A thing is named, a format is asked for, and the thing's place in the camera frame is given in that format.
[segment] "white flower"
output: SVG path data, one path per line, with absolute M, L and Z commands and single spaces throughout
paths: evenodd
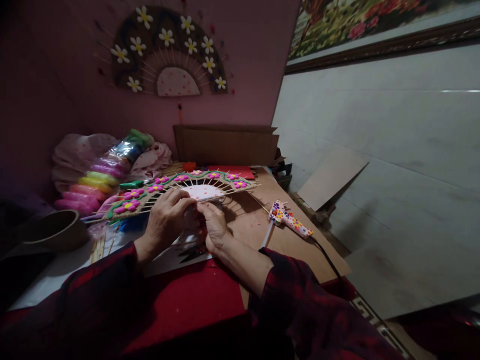
M 213 46 L 214 46 L 214 40 L 213 40 L 213 39 L 209 39 L 208 37 L 204 36 L 204 37 L 203 37 L 203 41 L 204 41 L 204 42 L 201 43 L 201 47 L 202 47 L 202 48 L 205 48 L 205 52 L 206 52 L 207 54 L 213 54 L 213 53 L 214 53 L 214 48 L 213 48 Z
M 115 49 L 110 49 L 111 53 L 118 57 L 117 61 L 119 64 L 126 62 L 127 64 L 130 63 L 129 58 L 127 57 L 127 49 L 120 49 L 120 46 L 115 44 Z
M 129 76 L 128 77 L 128 81 L 126 83 L 129 87 L 131 87 L 131 90 L 136 93 L 136 92 L 139 92 L 139 91 L 143 91 L 142 87 L 140 86 L 140 81 L 138 80 L 135 80 Z
M 136 39 L 131 37 L 130 41 L 133 44 L 133 45 L 130 45 L 130 49 L 138 52 L 138 55 L 143 56 L 144 53 L 142 52 L 142 50 L 145 50 L 147 48 L 147 45 L 142 44 L 142 39 L 140 39 L 140 37 L 137 36 Z
M 137 21 L 138 21 L 139 23 L 143 22 L 143 23 L 145 24 L 145 27 L 146 27 L 148 30 L 150 30 L 150 24 L 149 24 L 149 22 L 151 23 L 151 22 L 154 20 L 154 18 L 151 17 L 150 15 L 147 15 L 147 8 L 145 7 L 145 5 L 141 7 L 141 10 L 140 10 L 139 7 L 137 7 L 137 8 L 135 9 L 135 11 L 136 11 L 136 13 L 137 13 L 138 15 L 140 15 L 140 16 L 137 16 L 137 18 L 136 18 Z
M 160 38 L 160 40 L 165 41 L 165 46 L 167 47 L 170 44 L 175 44 L 175 40 L 172 38 L 173 35 L 174 33 L 172 32 L 172 30 L 166 31 L 164 28 L 162 28 L 161 34 L 158 34 L 158 37 Z
M 219 89 L 225 89 L 225 84 L 227 83 L 227 80 L 222 80 L 222 77 L 220 76 L 218 79 L 215 80 L 215 82 L 218 84 Z
M 202 66 L 206 68 L 210 74 L 212 74 L 213 73 L 212 68 L 215 67 L 214 58 L 211 57 L 209 60 L 209 57 L 205 56 L 205 62 L 202 64 Z
M 196 53 L 198 52 L 198 50 L 196 48 L 197 42 L 196 41 L 192 42 L 191 38 L 188 38 L 188 42 L 185 41 L 185 46 L 188 48 L 188 53 L 190 55 L 192 55 L 193 52 L 196 52 Z
M 192 25 L 192 17 L 188 16 L 186 19 L 180 16 L 181 28 L 186 29 L 186 33 L 190 35 L 190 30 L 195 30 L 195 26 Z

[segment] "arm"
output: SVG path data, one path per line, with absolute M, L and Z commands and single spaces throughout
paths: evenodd
M 146 308 L 142 269 L 178 237 L 185 209 L 192 204 L 196 201 L 185 191 L 172 189 L 161 196 L 142 237 L 70 275 L 60 290 L 2 331 L 0 353 L 12 358 L 98 355 L 106 339 L 115 339 L 135 320 L 126 318 L 126 312 L 135 315 Z
M 198 211 L 210 252 L 254 293 L 248 304 L 254 325 L 287 334 L 301 359 L 401 359 L 348 302 L 322 289 L 305 262 L 234 239 L 215 206 L 198 204 Z

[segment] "decorative fan on wall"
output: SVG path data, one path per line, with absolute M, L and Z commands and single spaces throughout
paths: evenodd
M 202 12 L 198 12 L 199 22 Z M 139 5 L 120 24 L 115 34 L 97 20 L 96 28 L 112 38 L 111 45 L 97 40 L 110 52 L 111 60 L 95 56 L 110 65 L 112 84 L 137 94 L 180 97 L 202 94 L 209 87 L 213 95 L 228 94 L 224 60 L 214 44 L 215 27 L 205 32 L 199 22 L 164 6 Z
M 194 170 L 173 176 L 156 178 L 152 183 L 123 194 L 123 200 L 114 202 L 102 220 L 115 220 L 147 213 L 155 201 L 169 188 L 187 191 L 198 202 L 221 199 L 230 194 L 250 190 L 258 186 L 238 174 L 222 171 Z

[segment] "person's left hand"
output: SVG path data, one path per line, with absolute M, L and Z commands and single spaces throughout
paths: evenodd
M 197 204 L 189 193 L 170 188 L 161 195 L 150 210 L 145 234 L 135 240 L 138 264 L 142 267 L 168 248 L 185 227 L 184 213 Z

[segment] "white tile wall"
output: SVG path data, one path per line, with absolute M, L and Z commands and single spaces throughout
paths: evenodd
M 384 318 L 480 292 L 480 45 L 283 79 L 273 126 L 297 191 L 335 146 L 370 161 L 331 231 Z

